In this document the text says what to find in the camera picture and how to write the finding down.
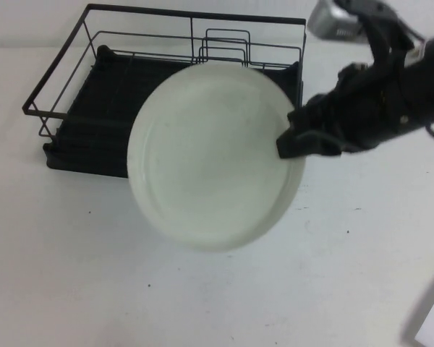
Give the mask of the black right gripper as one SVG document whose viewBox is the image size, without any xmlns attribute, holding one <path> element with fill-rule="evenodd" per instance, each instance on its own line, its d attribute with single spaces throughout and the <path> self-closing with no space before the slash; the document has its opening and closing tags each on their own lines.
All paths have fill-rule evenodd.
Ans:
<svg viewBox="0 0 434 347">
<path fill-rule="evenodd" d="M 288 113 L 289 130 L 276 140 L 279 158 L 360 153 L 409 134 L 411 112 L 403 73 L 402 63 L 353 63 L 343 68 L 328 97 L 314 95 Z"/>
</svg>

